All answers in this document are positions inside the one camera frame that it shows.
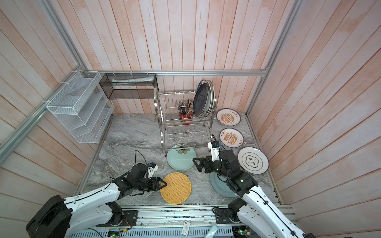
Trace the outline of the light green flower plate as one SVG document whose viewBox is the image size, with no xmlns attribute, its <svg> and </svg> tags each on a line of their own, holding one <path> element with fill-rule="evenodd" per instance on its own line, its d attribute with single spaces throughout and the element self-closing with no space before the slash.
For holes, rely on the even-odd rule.
<svg viewBox="0 0 381 238">
<path fill-rule="evenodd" d="M 177 144 L 167 153 L 167 162 L 170 167 L 178 171 L 185 171 L 194 166 L 193 158 L 196 151 L 187 144 Z"/>
</svg>

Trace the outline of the yellow woven bamboo tray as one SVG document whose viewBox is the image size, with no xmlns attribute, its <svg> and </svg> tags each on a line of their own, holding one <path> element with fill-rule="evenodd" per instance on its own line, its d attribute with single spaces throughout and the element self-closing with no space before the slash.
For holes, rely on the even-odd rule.
<svg viewBox="0 0 381 238">
<path fill-rule="evenodd" d="M 191 194 L 189 178 L 180 172 L 173 172 L 164 178 L 167 186 L 160 190 L 162 198 L 169 204 L 179 205 L 184 203 Z"/>
</svg>

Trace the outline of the orange sunburst plate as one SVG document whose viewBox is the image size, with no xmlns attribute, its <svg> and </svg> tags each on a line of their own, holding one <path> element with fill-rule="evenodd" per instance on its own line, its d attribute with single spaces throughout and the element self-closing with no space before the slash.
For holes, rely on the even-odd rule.
<svg viewBox="0 0 381 238">
<path fill-rule="evenodd" d="M 241 116 L 233 109 L 221 109 L 216 114 L 217 120 L 225 126 L 235 126 L 240 123 Z"/>
<path fill-rule="evenodd" d="M 236 129 L 226 128 L 220 132 L 220 141 L 230 148 L 238 148 L 244 144 L 243 135 Z"/>
</svg>

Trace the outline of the silver metal dish rack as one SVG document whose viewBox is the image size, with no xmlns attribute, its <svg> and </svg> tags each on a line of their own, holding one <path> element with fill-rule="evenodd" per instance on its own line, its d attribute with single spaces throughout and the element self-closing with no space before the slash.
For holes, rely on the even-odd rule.
<svg viewBox="0 0 381 238">
<path fill-rule="evenodd" d="M 197 117 L 190 113 L 189 105 L 195 95 L 195 91 L 160 93 L 154 90 L 154 107 L 164 156 L 178 144 L 187 149 L 200 148 L 213 140 L 211 131 L 216 119 L 217 99 L 212 99 L 208 116 Z"/>
</svg>

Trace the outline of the cream floral plate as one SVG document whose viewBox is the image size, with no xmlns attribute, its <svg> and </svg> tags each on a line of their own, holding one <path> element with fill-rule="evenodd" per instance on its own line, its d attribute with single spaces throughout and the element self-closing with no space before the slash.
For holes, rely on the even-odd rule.
<svg viewBox="0 0 381 238">
<path fill-rule="evenodd" d="M 208 83 L 209 83 L 210 93 L 211 93 L 211 96 L 210 96 L 211 104 L 210 104 L 209 113 L 212 114 L 213 108 L 214 108 L 214 105 L 215 105 L 215 92 L 214 92 L 213 83 L 210 80 L 208 81 Z"/>
</svg>

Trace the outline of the dark blue glazed plate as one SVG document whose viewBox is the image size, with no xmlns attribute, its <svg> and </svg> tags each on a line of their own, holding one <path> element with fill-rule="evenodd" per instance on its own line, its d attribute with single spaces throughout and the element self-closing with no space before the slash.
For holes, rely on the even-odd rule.
<svg viewBox="0 0 381 238">
<path fill-rule="evenodd" d="M 199 117 L 204 110 L 204 107 L 208 100 L 208 94 L 210 92 L 210 87 L 208 82 L 202 84 L 196 91 L 193 100 L 193 115 Z"/>
</svg>

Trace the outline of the green rim white plate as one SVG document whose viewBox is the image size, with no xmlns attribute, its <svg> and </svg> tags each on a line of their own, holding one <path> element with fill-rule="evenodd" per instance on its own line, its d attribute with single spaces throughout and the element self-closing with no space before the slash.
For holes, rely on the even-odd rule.
<svg viewBox="0 0 381 238">
<path fill-rule="evenodd" d="M 199 89 L 202 85 L 204 85 L 204 84 L 207 84 L 207 85 L 209 86 L 208 81 L 209 81 L 209 80 L 205 80 L 205 79 L 203 79 L 203 80 L 199 83 L 199 85 L 198 85 L 198 89 Z M 210 96 L 211 96 L 211 93 L 210 93 L 210 87 L 209 87 L 208 95 L 207 95 L 207 100 L 206 100 L 206 104 L 205 104 L 205 106 L 204 106 L 203 111 L 202 111 L 201 114 L 200 114 L 201 117 L 207 117 L 207 116 L 209 116 L 209 114 L 210 114 L 210 113 L 209 113 L 209 110 L 210 110 L 210 104 L 211 104 Z"/>
</svg>

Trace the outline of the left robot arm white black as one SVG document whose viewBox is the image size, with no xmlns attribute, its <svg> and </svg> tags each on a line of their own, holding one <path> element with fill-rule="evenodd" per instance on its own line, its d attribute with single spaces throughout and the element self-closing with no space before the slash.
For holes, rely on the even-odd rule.
<svg viewBox="0 0 381 238">
<path fill-rule="evenodd" d="M 153 173 L 154 165 L 138 163 L 123 175 L 112 178 L 108 184 L 77 196 L 51 197 L 26 225 L 31 238 L 68 238 L 72 234 L 97 225 L 120 226 L 124 213 L 117 200 L 159 191 L 167 183 Z"/>
</svg>

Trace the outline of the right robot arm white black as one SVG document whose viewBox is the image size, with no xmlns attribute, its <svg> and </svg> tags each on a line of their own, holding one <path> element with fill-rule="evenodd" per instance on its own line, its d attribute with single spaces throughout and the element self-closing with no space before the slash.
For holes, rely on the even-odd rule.
<svg viewBox="0 0 381 238">
<path fill-rule="evenodd" d="M 238 198 L 228 204 L 225 217 L 234 223 L 243 223 L 261 238 L 314 238 L 292 223 L 273 203 L 258 182 L 246 171 L 232 150 L 223 150 L 219 159 L 212 156 L 193 158 L 199 172 L 216 173 L 225 177 L 225 183 Z"/>
</svg>

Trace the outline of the grey green large plate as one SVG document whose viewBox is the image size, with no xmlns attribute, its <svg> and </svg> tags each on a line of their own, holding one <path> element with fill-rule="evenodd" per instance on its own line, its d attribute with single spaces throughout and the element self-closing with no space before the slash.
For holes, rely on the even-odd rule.
<svg viewBox="0 0 381 238">
<path fill-rule="evenodd" d="M 233 192 L 229 186 L 218 178 L 216 173 L 210 173 L 209 179 L 212 184 L 212 187 L 221 195 L 229 198 L 235 198 L 238 196 L 235 192 Z"/>
</svg>

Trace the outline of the red utensil cup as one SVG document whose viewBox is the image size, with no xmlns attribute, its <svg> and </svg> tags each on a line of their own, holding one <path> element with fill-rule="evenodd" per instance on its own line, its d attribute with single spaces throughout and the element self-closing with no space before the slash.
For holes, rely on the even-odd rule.
<svg viewBox="0 0 381 238">
<path fill-rule="evenodd" d="M 189 113 L 189 114 L 179 113 L 179 117 L 183 125 L 190 125 L 192 122 L 193 113 Z"/>
</svg>

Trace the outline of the colourful chopsticks bundle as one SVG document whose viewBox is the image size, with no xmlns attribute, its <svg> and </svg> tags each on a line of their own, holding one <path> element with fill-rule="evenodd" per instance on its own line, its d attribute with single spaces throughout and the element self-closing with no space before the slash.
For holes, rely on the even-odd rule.
<svg viewBox="0 0 381 238">
<path fill-rule="evenodd" d="M 178 110 L 181 115 L 190 115 L 193 113 L 193 100 L 181 100 L 178 102 Z"/>
</svg>

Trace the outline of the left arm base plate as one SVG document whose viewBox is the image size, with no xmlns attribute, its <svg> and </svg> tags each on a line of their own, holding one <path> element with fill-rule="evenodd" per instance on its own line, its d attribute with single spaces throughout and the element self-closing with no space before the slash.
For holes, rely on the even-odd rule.
<svg viewBox="0 0 381 238">
<path fill-rule="evenodd" d="M 137 224 L 138 219 L 138 211 L 137 210 L 123 210 L 122 216 L 122 226 L 134 227 Z"/>
</svg>

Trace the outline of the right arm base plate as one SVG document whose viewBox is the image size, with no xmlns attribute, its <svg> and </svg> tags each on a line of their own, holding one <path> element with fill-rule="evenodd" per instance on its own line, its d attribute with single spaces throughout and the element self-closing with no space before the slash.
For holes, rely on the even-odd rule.
<svg viewBox="0 0 381 238">
<path fill-rule="evenodd" d="M 236 212 L 230 208 L 214 207 L 212 208 L 212 212 L 215 215 L 217 224 L 239 223 Z"/>
</svg>

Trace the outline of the black mesh wall basket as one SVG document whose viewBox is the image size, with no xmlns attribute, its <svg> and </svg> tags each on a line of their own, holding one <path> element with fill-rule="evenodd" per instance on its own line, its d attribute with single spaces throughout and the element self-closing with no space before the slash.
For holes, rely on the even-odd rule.
<svg viewBox="0 0 381 238">
<path fill-rule="evenodd" d="M 111 100 L 154 99 L 159 91 L 154 73 L 105 73 L 100 86 Z"/>
</svg>

